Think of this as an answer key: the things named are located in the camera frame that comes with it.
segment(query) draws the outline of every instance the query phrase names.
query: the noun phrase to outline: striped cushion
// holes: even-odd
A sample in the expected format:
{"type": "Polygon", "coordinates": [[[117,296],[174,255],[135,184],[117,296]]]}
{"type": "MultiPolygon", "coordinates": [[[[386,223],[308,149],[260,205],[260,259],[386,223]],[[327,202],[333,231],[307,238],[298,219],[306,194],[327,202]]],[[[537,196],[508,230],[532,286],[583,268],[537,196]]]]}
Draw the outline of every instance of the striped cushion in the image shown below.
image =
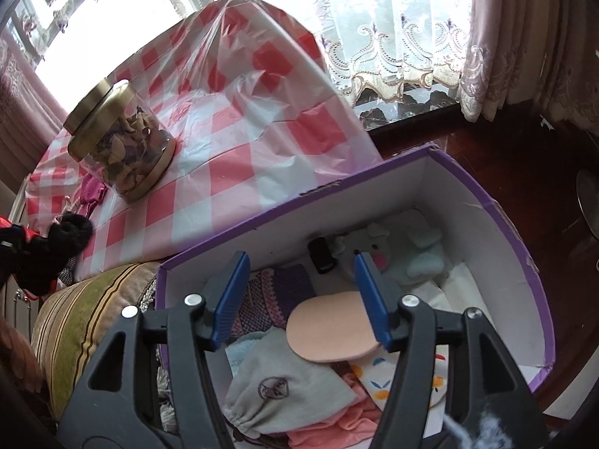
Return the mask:
{"type": "Polygon", "coordinates": [[[123,307],[139,304],[158,262],[125,265],[51,295],[35,320],[32,346],[56,420],[98,343],[123,307]]]}

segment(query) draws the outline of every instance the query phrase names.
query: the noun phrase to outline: white fluffy material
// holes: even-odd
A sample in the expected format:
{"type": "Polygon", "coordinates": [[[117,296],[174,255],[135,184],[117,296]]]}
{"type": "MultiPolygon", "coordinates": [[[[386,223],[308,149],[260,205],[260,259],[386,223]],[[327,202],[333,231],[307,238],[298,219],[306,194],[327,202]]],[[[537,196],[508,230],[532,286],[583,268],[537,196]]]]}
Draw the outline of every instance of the white fluffy material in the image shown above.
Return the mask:
{"type": "Polygon", "coordinates": [[[460,442],[460,449],[513,449],[509,436],[501,429],[501,421],[490,412],[484,412],[478,425],[479,434],[473,438],[460,424],[445,415],[447,430],[460,442]]]}

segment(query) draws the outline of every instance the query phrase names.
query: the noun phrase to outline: red and white checkered tablecloth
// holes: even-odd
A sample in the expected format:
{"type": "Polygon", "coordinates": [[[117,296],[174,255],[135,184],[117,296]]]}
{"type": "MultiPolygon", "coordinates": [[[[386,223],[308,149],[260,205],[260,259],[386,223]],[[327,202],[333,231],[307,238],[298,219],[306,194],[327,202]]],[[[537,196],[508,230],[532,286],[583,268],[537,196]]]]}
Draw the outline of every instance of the red and white checkered tablecloth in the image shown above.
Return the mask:
{"type": "MultiPolygon", "coordinates": [[[[260,0],[215,1],[121,64],[109,78],[132,82],[177,148],[140,201],[106,194],[77,278],[178,253],[378,163],[324,68],[314,37],[260,0]]],[[[85,175],[67,153],[69,139],[58,134],[27,186],[29,225],[42,233],[85,175]]]]}

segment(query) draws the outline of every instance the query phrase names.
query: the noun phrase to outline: gold jar lid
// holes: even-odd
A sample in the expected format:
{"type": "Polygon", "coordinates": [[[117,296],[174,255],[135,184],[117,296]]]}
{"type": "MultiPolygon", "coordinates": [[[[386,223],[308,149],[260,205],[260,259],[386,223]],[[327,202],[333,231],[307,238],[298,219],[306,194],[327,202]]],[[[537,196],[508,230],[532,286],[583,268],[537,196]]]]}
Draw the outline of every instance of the gold jar lid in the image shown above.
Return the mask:
{"type": "Polygon", "coordinates": [[[71,138],[68,152],[80,162],[88,155],[131,103],[136,92],[127,80],[116,83],[71,138]]]}
{"type": "Polygon", "coordinates": [[[98,106],[98,103],[103,100],[104,96],[109,94],[110,88],[112,88],[112,85],[108,79],[102,79],[98,82],[97,85],[86,94],[85,98],[77,103],[77,106],[75,106],[75,109],[69,113],[62,126],[72,135],[75,134],[75,131],[85,121],[89,113],[98,106]]]}

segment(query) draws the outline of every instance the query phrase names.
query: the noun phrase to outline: pink curtain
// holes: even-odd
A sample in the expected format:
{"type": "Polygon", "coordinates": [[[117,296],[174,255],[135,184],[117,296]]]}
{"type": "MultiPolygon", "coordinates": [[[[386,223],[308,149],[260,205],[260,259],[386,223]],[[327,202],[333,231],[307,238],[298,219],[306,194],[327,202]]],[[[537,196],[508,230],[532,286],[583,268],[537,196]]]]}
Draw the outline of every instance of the pink curtain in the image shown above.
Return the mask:
{"type": "Polygon", "coordinates": [[[457,99],[468,121],[534,99],[599,136],[599,10],[590,0],[472,0],[457,99]]]}
{"type": "Polygon", "coordinates": [[[0,181],[13,191],[35,169],[67,113],[5,28],[0,35],[0,181]]]}

